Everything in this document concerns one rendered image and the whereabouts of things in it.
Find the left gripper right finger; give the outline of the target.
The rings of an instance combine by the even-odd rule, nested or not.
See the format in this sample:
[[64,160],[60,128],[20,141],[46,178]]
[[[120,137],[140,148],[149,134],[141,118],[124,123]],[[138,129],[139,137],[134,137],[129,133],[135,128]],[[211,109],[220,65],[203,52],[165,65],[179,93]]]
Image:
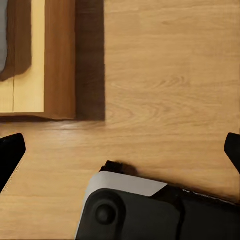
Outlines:
[[240,173],[240,135],[229,133],[224,146],[224,151]]

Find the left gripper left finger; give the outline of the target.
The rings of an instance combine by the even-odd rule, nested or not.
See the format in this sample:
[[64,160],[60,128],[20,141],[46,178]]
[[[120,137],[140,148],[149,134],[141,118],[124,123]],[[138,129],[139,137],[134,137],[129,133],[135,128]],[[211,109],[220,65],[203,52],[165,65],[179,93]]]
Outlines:
[[26,151],[21,133],[0,138],[0,192],[19,164]]

